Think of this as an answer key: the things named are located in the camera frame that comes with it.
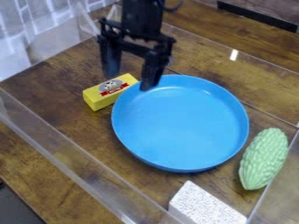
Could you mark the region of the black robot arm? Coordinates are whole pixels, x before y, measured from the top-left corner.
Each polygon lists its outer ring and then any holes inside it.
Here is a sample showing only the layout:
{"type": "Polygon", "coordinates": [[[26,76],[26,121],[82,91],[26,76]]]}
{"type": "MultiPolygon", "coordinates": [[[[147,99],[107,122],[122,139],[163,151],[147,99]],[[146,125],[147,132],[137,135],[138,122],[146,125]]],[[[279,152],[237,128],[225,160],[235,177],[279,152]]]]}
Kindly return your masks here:
{"type": "Polygon", "coordinates": [[[161,32],[163,15],[175,9],[165,6],[165,0],[123,0],[122,20],[103,17],[99,20],[98,43],[103,73],[118,76],[123,52],[145,59],[141,90],[159,84],[165,68],[173,56],[175,38],[161,32]]]}

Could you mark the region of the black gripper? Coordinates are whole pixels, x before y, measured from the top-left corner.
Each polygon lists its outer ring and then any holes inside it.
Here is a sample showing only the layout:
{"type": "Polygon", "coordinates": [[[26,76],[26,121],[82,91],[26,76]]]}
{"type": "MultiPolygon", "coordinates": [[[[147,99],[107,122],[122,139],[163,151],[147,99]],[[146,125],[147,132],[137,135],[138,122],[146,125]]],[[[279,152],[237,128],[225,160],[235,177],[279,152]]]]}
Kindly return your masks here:
{"type": "Polygon", "coordinates": [[[121,27],[121,23],[102,18],[98,43],[103,73],[109,79],[118,76],[122,52],[145,58],[141,90],[147,91],[159,84],[165,68],[170,63],[177,40],[162,34],[137,34],[121,27]]]}

